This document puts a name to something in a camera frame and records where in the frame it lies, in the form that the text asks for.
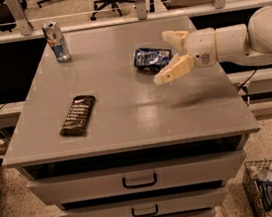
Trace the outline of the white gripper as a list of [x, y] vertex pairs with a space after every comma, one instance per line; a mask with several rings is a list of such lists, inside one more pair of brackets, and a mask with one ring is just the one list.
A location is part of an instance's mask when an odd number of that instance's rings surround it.
[[180, 56], [176, 53], [171, 58], [169, 64], [155, 75], [155, 84], [163, 85], [170, 83], [188, 74], [195, 65], [197, 68], [212, 67], [212, 65], [215, 65], [217, 56], [214, 33], [215, 30], [210, 27], [195, 30], [195, 32], [192, 33], [185, 30], [164, 31], [162, 33], [162, 39], [181, 53], [183, 52], [184, 46], [184, 51], [187, 54]]

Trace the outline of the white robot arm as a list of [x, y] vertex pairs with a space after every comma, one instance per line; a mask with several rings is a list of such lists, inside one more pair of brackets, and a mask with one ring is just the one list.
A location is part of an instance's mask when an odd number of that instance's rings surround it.
[[247, 25], [238, 24], [224, 28], [169, 31], [162, 39], [177, 53], [159, 73], [154, 82], [170, 83], [189, 74], [193, 68], [212, 67], [219, 62], [239, 66], [272, 64], [272, 6], [265, 6], [252, 14]]

